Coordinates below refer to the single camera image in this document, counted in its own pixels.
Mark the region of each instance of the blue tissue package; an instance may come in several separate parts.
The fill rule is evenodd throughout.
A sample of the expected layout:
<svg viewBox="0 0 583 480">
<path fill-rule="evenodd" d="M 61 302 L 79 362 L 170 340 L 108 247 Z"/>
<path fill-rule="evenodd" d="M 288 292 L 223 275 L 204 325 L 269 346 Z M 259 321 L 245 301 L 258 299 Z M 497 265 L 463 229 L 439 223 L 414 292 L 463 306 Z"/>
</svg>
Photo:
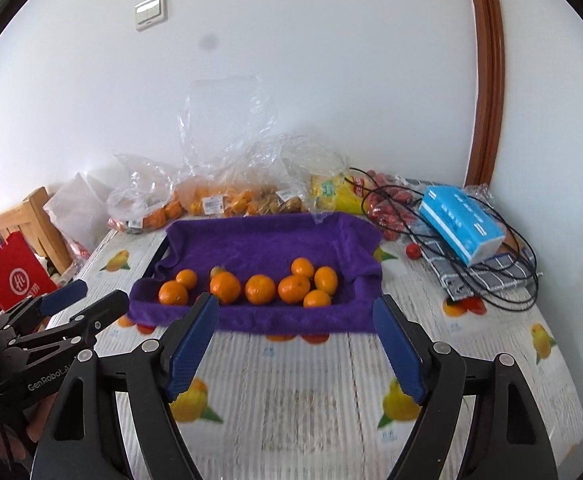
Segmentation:
<svg viewBox="0 0 583 480">
<path fill-rule="evenodd" d="M 468 267 L 494 256 L 505 240 L 494 219 L 457 187 L 428 187 L 420 213 Z"/>
</svg>

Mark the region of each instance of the blue gripper pad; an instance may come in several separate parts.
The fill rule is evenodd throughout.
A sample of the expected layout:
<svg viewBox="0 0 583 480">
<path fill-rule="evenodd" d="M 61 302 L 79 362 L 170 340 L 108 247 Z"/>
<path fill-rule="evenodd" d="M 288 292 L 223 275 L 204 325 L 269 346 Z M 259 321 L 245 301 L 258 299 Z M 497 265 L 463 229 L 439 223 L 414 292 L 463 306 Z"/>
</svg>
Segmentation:
<svg viewBox="0 0 583 480">
<path fill-rule="evenodd" d="M 198 365 L 212 340 L 218 324 L 220 305 L 210 296 L 192 323 L 169 362 L 169 382 L 165 388 L 169 402 L 186 391 L 192 383 Z"/>
<path fill-rule="evenodd" d="M 400 389 L 422 404 L 427 396 L 423 383 L 423 364 L 402 327 L 382 298 L 374 301 L 373 324 L 385 354 L 394 370 Z"/>
<path fill-rule="evenodd" d="M 43 296 L 38 310 L 44 316 L 53 316 L 76 301 L 82 300 L 87 294 L 88 284 L 83 280 L 74 280 L 51 294 Z"/>
</svg>

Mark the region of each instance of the screw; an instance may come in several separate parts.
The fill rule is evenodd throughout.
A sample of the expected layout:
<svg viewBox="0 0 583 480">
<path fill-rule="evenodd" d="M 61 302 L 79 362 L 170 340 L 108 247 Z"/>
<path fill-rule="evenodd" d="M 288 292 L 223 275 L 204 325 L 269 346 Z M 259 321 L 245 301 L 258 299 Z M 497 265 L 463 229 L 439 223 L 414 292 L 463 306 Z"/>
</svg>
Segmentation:
<svg viewBox="0 0 583 480">
<path fill-rule="evenodd" d="M 158 340 L 156 339 L 147 339 L 147 341 L 143 341 L 140 348 L 143 352 L 153 352 L 158 349 Z"/>
<path fill-rule="evenodd" d="M 511 357 L 510 354 L 500 354 L 498 360 L 505 366 L 513 366 L 513 364 L 516 362 L 516 360 Z"/>
<path fill-rule="evenodd" d="M 433 351 L 437 354 L 447 355 L 451 353 L 451 346 L 443 341 L 437 341 L 433 344 Z"/>
<path fill-rule="evenodd" d="M 81 363 L 89 361 L 91 359 L 92 353 L 93 352 L 90 349 L 81 350 L 80 352 L 78 352 L 78 360 Z"/>
</svg>

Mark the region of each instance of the yellow package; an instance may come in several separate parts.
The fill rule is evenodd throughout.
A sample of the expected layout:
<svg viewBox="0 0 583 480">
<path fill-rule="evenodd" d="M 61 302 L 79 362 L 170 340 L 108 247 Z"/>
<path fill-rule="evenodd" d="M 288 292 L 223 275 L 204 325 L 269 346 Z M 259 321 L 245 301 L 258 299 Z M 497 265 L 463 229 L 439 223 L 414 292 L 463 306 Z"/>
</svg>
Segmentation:
<svg viewBox="0 0 583 480">
<path fill-rule="evenodd" d="M 312 175 L 311 198 L 316 208 L 324 211 L 342 211 L 353 215 L 361 215 L 361 203 L 367 193 L 364 187 L 369 188 L 364 178 L 348 174 L 336 176 Z"/>
</svg>

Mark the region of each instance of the white bag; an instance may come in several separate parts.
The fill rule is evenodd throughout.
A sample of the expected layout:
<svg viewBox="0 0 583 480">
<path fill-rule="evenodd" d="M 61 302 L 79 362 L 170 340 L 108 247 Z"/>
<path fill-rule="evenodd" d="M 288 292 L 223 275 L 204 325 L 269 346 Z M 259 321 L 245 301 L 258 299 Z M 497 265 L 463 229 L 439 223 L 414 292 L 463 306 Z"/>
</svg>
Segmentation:
<svg viewBox="0 0 583 480">
<path fill-rule="evenodd" d="M 75 242 L 88 252 L 81 250 L 81 257 L 89 257 L 109 231 L 107 207 L 80 173 L 63 184 L 43 209 L 70 246 Z"/>
</svg>

